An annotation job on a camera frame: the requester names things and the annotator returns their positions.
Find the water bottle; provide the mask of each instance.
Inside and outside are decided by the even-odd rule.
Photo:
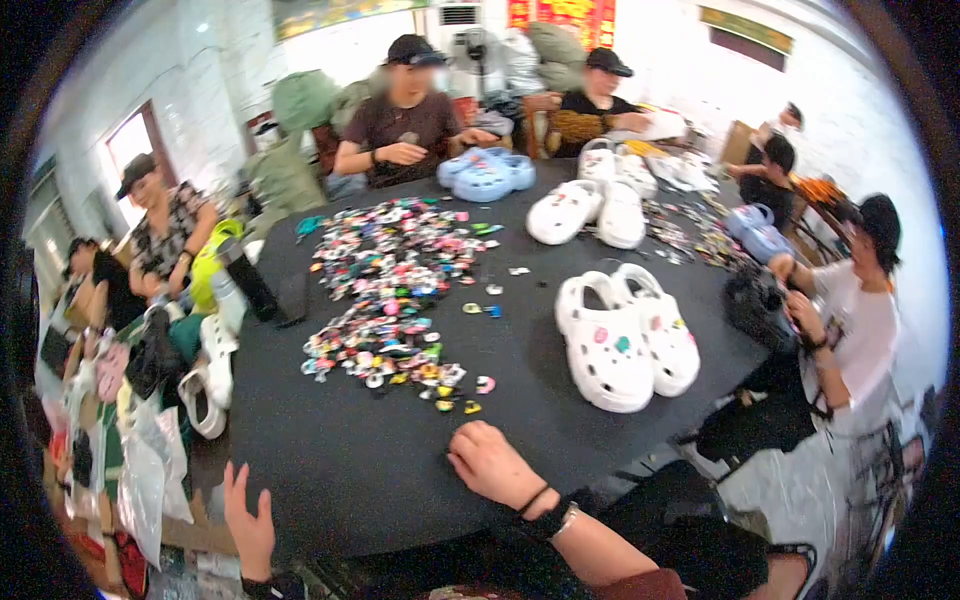
[[[247,312],[247,298],[230,278],[226,269],[221,269],[210,276],[210,287],[213,288],[213,297],[217,299],[221,321],[233,335],[238,335],[244,314]]]

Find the white tiled wall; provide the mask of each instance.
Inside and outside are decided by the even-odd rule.
[[[794,37],[786,72],[709,44],[698,4]],[[772,11],[740,0],[620,0],[615,50],[637,72],[620,93],[681,108],[721,135],[734,118],[758,125],[793,101],[807,123],[804,171],[829,173],[858,200],[877,191],[890,195],[903,225],[897,284],[904,346],[895,380],[901,394],[910,396],[943,381],[949,330],[942,233],[923,154],[897,97],[814,32],[832,32],[869,53],[863,42],[799,3],[767,4]],[[486,0],[483,11],[485,25],[502,32],[506,1]],[[370,27],[376,18],[351,27]],[[433,38],[431,23],[436,26],[435,14],[427,19]],[[320,32],[312,45],[321,54],[317,66],[333,61],[328,70],[341,73],[350,58],[334,29],[327,37]],[[231,175],[245,158],[241,124],[269,108],[270,84],[290,71],[291,47],[274,44],[269,0],[151,0],[138,9],[62,87],[41,138],[40,159],[58,155],[60,189],[78,230],[97,232],[83,208],[89,193],[97,186],[110,193],[119,185],[107,136],[147,99],[153,99],[182,178],[208,186]],[[359,60],[349,63],[357,79],[379,61]],[[345,72],[341,79],[348,79]]]

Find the brown t-shirt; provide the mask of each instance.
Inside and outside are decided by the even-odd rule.
[[[427,94],[410,108],[394,106],[386,95],[380,95],[360,105],[344,131],[344,139],[358,144],[362,152],[405,141],[416,143],[430,153],[410,166],[386,162],[374,165],[367,172],[368,186],[387,187],[431,177],[440,162],[448,157],[447,140],[459,132],[453,104],[446,94]]]

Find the poster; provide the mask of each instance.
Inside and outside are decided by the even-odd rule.
[[[616,0],[537,0],[537,20],[570,28],[586,49],[613,48]]]
[[[530,24],[529,0],[507,0],[507,18],[510,19],[508,27],[525,30]]]
[[[365,16],[426,9],[430,0],[273,0],[276,41]]]

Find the table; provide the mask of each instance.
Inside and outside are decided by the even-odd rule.
[[[766,351],[722,318],[720,291],[728,276],[722,269],[699,261],[669,264],[653,254],[659,245],[650,239],[641,246],[652,254],[645,261],[596,239],[547,247],[527,234],[530,205],[558,183],[574,179],[575,169],[572,160],[538,162],[534,188],[488,204],[489,209],[440,203],[468,210],[473,223],[506,227],[491,236],[501,246],[480,255],[481,275],[495,275],[505,287],[503,295],[488,296],[479,282],[455,284],[426,315],[443,334],[444,362],[459,362],[468,370],[466,386],[478,375],[496,379],[490,395],[477,396],[483,411],[476,415],[465,416],[462,405],[453,414],[441,414],[407,386],[375,397],[342,370],[324,384],[301,374],[303,343],[349,306],[348,300],[331,301],[319,285],[305,324],[277,330],[247,318],[234,357],[229,436],[234,460],[252,468],[250,506],[264,487],[273,495],[278,560],[310,549],[342,556],[396,551],[453,539],[504,518],[502,507],[470,492],[445,458],[453,432],[468,420],[500,427],[552,486],[572,492],[699,424],[713,400],[759,365]],[[434,180],[422,180],[294,215],[274,226],[258,268],[273,289],[308,268],[320,234],[296,245],[294,229],[302,217],[332,214],[346,205],[443,195]],[[590,269],[611,273],[616,264],[606,257],[647,267],[676,296],[702,356],[700,375],[686,394],[655,397],[632,415],[601,411],[580,397],[554,324],[561,283]],[[521,266],[531,273],[508,275],[508,267]],[[539,287],[541,280],[548,286]],[[465,314],[466,302],[498,303],[503,317]]]

